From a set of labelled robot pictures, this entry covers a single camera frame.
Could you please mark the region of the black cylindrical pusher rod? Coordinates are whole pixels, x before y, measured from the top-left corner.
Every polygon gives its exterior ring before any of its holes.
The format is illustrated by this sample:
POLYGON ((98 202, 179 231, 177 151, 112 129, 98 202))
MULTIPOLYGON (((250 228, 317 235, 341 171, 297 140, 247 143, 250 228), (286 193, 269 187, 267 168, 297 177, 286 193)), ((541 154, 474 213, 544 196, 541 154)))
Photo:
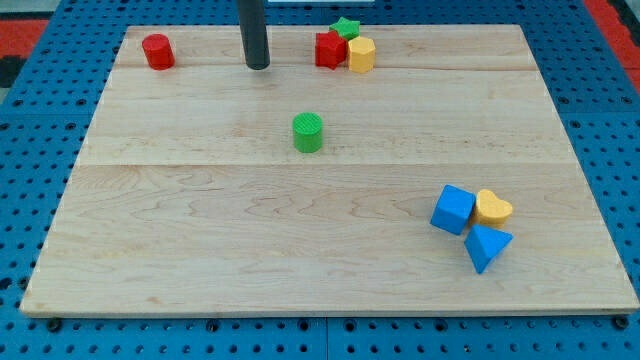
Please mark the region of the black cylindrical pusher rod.
POLYGON ((237 0, 236 6, 246 65, 264 70, 270 65, 270 53, 263 1, 237 0))

